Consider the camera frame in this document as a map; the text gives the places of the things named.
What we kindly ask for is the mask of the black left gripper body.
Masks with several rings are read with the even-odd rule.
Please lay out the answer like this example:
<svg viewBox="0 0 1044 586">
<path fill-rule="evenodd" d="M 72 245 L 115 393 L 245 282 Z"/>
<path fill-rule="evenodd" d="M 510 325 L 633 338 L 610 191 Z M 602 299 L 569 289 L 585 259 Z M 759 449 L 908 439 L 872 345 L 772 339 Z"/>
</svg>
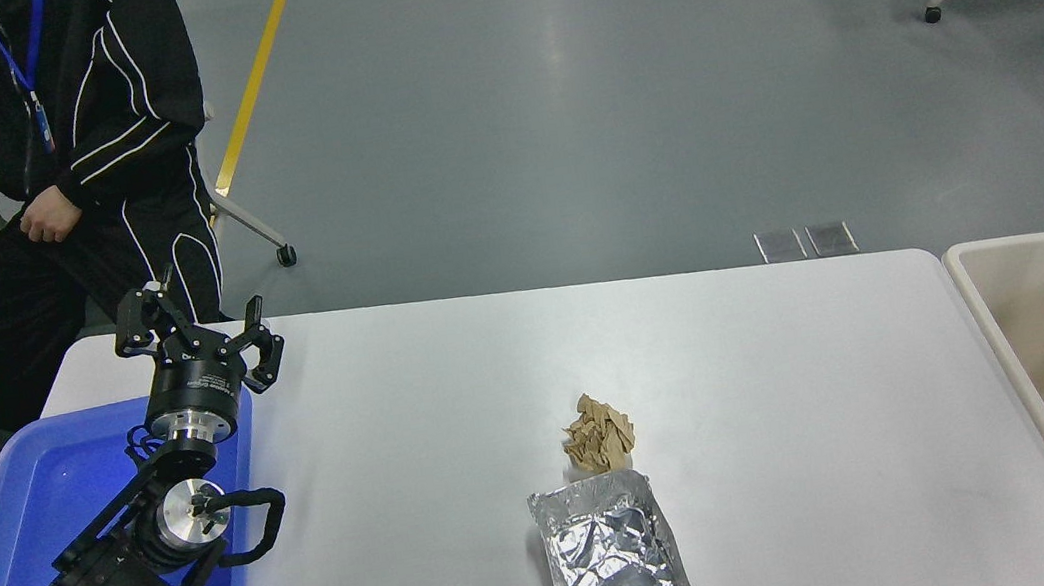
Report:
<svg viewBox="0 0 1044 586">
<path fill-rule="evenodd" d="M 150 433 L 236 425 L 245 369 L 239 351 L 221 352 L 229 341 L 201 339 L 197 351 L 177 343 L 146 352 L 157 367 L 145 412 Z"/>
</svg>

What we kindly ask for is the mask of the person's left hand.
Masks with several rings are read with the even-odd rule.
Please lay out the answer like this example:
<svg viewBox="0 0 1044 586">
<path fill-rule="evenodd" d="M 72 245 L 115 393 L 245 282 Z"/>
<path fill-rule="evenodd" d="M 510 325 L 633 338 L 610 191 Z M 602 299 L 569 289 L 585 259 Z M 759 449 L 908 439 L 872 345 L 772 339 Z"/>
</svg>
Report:
<svg viewBox="0 0 1044 586">
<path fill-rule="evenodd" d="M 19 230 L 34 243 L 62 243 L 82 215 L 81 208 L 63 194 L 60 186 L 51 185 L 24 208 Z"/>
</svg>

